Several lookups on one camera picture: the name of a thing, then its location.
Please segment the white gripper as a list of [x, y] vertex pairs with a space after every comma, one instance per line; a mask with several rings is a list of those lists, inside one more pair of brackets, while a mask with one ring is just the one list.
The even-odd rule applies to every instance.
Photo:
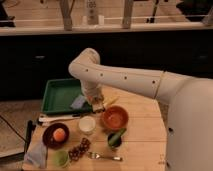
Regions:
[[104, 110], [104, 96], [101, 91], [96, 91], [95, 93], [89, 93], [87, 96], [87, 101], [92, 106], [94, 113], [100, 113]]

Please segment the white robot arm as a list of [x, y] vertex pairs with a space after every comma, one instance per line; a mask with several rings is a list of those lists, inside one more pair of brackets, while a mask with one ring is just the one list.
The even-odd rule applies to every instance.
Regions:
[[89, 103], [103, 99], [103, 85], [169, 106], [165, 171], [213, 171], [213, 79], [161, 70], [104, 66], [84, 49], [69, 64]]

